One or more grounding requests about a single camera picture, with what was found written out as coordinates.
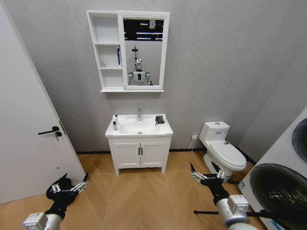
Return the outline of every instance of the mirror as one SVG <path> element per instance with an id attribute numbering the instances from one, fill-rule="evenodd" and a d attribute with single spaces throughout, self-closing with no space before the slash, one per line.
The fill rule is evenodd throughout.
<path id="1" fill-rule="evenodd" d="M 124 19 L 128 85 L 159 85 L 164 20 Z"/>
<path id="2" fill-rule="evenodd" d="M 169 13 L 122 11 L 119 15 L 125 89 L 162 89 Z"/>

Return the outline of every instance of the herringbone floor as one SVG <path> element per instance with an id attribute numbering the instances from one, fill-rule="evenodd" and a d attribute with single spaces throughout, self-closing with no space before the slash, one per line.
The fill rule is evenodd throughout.
<path id="1" fill-rule="evenodd" d="M 203 152 L 171 152 L 166 173 L 160 169 L 121 170 L 113 173 L 110 154 L 79 155 L 89 185 L 68 207 L 61 230 L 223 230 L 219 216 L 194 215 L 193 210 L 212 210 L 213 196 L 207 187 L 194 181 L 189 163 L 208 173 Z M 235 175 L 239 180 L 251 165 Z M 236 185 L 223 183 L 230 194 L 239 194 Z M 23 220 L 33 212 L 47 210 L 52 204 L 38 195 L 0 205 L 0 229 L 21 230 Z M 258 218 L 250 218 L 259 230 L 266 229 Z"/>

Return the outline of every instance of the electrical outlet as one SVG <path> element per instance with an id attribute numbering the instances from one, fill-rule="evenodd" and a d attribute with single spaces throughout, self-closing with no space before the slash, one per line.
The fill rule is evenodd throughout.
<path id="1" fill-rule="evenodd" d="M 196 140 L 198 135 L 192 135 L 191 140 Z"/>

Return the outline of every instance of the small bottle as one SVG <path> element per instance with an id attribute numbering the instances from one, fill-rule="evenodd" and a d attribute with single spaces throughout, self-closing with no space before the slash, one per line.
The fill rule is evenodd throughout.
<path id="1" fill-rule="evenodd" d="M 115 121 L 116 121 L 116 124 L 119 124 L 118 123 L 118 116 L 117 115 L 115 115 Z"/>
<path id="2" fill-rule="evenodd" d="M 117 124 L 116 124 L 116 121 L 113 121 L 113 129 L 114 129 L 114 131 L 117 131 Z"/>

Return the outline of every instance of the black pouch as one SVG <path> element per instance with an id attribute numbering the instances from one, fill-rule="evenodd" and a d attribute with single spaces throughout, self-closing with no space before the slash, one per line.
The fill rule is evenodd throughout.
<path id="1" fill-rule="evenodd" d="M 159 115 L 155 117 L 155 124 L 164 124 L 163 116 Z"/>

